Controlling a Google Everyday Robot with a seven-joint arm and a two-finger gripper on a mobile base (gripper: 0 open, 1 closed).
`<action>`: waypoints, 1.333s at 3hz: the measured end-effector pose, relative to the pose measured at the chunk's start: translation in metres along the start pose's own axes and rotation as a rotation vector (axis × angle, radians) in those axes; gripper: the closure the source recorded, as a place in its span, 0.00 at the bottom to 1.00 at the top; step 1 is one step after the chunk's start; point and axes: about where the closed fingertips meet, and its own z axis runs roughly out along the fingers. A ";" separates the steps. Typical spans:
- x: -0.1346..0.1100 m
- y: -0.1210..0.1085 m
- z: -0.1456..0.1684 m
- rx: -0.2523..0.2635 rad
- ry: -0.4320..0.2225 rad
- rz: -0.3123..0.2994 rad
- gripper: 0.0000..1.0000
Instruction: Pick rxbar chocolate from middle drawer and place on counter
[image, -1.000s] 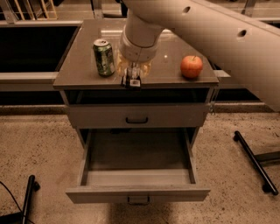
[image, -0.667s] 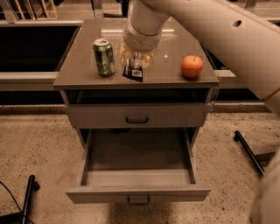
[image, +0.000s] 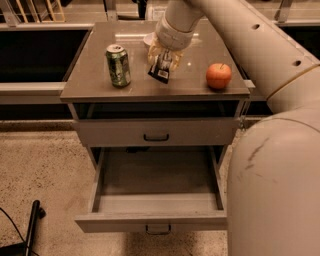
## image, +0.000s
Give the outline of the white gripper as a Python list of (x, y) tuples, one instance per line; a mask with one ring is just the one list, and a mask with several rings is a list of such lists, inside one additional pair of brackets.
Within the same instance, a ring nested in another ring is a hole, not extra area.
[(156, 36), (152, 39), (148, 50), (148, 63), (153, 65), (155, 58), (161, 54), (163, 49), (171, 50), (170, 71), (175, 71), (183, 57), (183, 50), (187, 48), (193, 37), (193, 29), (183, 31), (181, 28), (173, 27), (165, 17), (162, 17), (155, 29)]

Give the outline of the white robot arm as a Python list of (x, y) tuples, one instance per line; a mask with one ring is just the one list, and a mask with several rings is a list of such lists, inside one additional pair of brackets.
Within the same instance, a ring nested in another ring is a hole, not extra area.
[(272, 111), (232, 151), (230, 256), (320, 256), (320, 63), (246, 0), (169, 0), (156, 34), (182, 50), (206, 17)]

